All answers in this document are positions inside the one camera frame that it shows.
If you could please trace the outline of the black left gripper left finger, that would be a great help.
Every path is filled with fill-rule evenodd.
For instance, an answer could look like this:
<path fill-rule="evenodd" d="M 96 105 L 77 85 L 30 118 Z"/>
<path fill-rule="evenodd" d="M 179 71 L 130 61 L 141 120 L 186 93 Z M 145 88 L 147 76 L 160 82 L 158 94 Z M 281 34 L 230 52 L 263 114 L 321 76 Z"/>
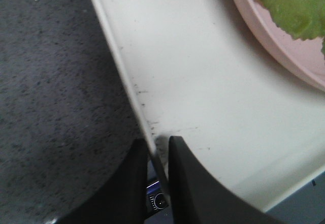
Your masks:
<path fill-rule="evenodd" d="M 135 139 L 122 164 L 85 203 L 60 223 L 143 223 L 146 216 L 148 149 Z"/>

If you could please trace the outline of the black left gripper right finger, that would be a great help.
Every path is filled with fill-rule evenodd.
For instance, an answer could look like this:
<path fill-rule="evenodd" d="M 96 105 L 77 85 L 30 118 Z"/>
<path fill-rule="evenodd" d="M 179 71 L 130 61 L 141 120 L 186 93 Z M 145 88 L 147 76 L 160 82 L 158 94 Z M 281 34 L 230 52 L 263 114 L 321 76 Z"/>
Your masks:
<path fill-rule="evenodd" d="M 174 223 L 279 223 L 219 183 L 181 136 L 169 138 L 169 189 Z"/>

